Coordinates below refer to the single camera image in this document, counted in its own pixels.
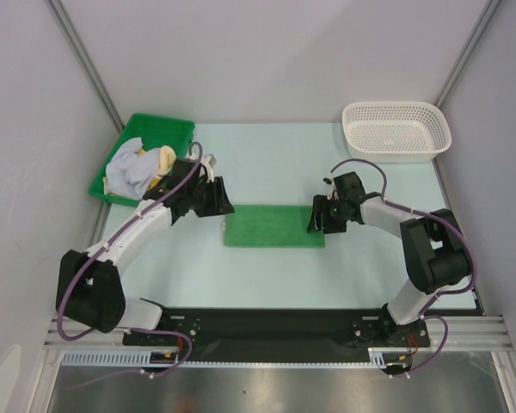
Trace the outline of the green towel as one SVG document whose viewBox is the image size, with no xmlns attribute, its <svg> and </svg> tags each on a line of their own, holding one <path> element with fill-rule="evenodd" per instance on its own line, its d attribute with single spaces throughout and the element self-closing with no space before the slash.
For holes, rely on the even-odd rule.
<svg viewBox="0 0 516 413">
<path fill-rule="evenodd" d="M 322 232 L 307 232 L 311 207 L 235 205 L 224 220 L 224 246 L 255 249 L 322 249 Z"/>
</svg>

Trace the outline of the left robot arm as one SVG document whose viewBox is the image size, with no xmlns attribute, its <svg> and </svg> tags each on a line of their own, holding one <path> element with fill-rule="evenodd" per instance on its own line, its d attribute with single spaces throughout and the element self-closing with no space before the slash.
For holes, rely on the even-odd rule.
<svg viewBox="0 0 516 413">
<path fill-rule="evenodd" d="M 109 237 L 83 252 L 67 251 L 60 261 L 56 310 L 59 334 L 69 341 L 66 318 L 89 331 L 109 333 L 117 328 L 141 330 L 154 344 L 168 341 L 172 323 L 161 305 L 131 299 L 121 277 L 132 261 L 161 232 L 194 212 L 199 218 L 234 213 L 224 180 L 213 172 L 214 156 L 182 158 L 158 184 L 148 190 L 136 209 Z"/>
</svg>

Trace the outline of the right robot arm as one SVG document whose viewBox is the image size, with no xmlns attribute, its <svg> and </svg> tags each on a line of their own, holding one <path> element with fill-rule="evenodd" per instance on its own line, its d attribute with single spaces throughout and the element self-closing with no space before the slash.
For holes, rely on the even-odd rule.
<svg viewBox="0 0 516 413">
<path fill-rule="evenodd" d="M 476 284 L 477 265 L 452 211 L 426 213 L 396 204 L 384 191 L 366 192 L 355 172 L 326 178 L 328 194 L 313 197 L 307 232 L 344 233 L 349 222 L 368 225 L 401 240 L 408 280 L 383 306 L 378 334 L 396 346 L 409 337 L 444 295 L 467 293 Z"/>
</svg>

